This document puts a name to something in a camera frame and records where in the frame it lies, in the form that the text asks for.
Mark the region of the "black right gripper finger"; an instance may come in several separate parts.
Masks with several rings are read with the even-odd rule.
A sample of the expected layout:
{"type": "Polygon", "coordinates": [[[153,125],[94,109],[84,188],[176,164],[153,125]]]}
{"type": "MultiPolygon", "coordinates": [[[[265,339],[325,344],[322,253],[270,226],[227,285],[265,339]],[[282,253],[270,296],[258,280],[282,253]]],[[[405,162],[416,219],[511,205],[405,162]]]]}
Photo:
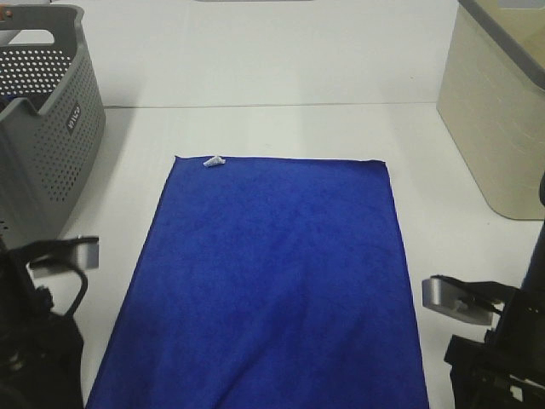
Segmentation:
{"type": "Polygon", "coordinates": [[[470,291],[464,282],[445,276],[422,281],[422,306],[470,325],[491,325],[501,312],[493,302],[470,291]]]}

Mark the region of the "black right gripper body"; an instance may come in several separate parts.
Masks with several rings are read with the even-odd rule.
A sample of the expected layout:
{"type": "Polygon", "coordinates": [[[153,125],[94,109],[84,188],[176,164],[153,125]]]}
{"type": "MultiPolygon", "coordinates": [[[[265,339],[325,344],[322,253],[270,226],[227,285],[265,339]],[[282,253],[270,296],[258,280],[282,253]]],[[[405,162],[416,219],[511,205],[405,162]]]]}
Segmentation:
{"type": "Polygon", "coordinates": [[[544,407],[544,291],[448,279],[463,300],[499,315],[483,342],[451,338],[445,353],[456,408],[544,407]]]}

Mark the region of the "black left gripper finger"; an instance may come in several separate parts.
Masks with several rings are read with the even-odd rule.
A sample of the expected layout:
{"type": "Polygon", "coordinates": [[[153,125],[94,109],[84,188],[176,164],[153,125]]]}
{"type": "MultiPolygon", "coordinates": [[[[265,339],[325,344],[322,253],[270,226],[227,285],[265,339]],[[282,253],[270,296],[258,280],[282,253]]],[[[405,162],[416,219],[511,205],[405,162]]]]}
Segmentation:
{"type": "Polygon", "coordinates": [[[99,238],[78,236],[71,239],[42,240],[31,245],[34,255],[26,264],[35,279],[82,269],[99,267],[99,238]]]}

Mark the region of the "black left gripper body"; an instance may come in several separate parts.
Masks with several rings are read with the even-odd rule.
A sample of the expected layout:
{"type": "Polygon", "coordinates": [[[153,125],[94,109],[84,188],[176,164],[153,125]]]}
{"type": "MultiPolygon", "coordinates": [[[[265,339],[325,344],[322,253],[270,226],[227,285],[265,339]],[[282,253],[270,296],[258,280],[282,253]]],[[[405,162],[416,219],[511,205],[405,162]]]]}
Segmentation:
{"type": "Polygon", "coordinates": [[[87,270],[71,265],[79,288],[66,311],[56,313],[50,289],[36,285],[26,266],[34,243],[1,253],[1,364],[20,369],[45,360],[46,374],[79,383],[83,337],[74,315],[89,288],[87,270]]]}

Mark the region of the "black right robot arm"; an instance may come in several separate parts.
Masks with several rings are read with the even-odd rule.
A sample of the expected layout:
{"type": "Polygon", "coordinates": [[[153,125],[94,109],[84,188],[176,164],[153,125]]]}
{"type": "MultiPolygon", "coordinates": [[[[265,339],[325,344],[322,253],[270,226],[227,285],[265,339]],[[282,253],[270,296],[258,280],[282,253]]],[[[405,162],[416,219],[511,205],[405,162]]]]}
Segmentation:
{"type": "Polygon", "coordinates": [[[422,281],[424,308],[485,328],[481,340],[451,336],[444,361],[456,408],[544,406],[544,235],[519,287],[445,275],[422,281]]]}

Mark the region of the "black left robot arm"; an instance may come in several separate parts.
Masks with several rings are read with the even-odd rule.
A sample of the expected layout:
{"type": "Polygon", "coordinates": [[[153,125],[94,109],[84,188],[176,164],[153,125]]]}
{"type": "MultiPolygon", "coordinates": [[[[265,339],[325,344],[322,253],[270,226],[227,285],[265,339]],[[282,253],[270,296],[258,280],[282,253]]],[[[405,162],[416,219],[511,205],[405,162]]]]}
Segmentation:
{"type": "Polygon", "coordinates": [[[84,341],[74,315],[88,288],[86,270],[99,265],[99,239],[39,240],[1,252],[1,406],[82,408],[84,341]],[[73,272],[80,287],[63,314],[32,272],[73,272]]]}

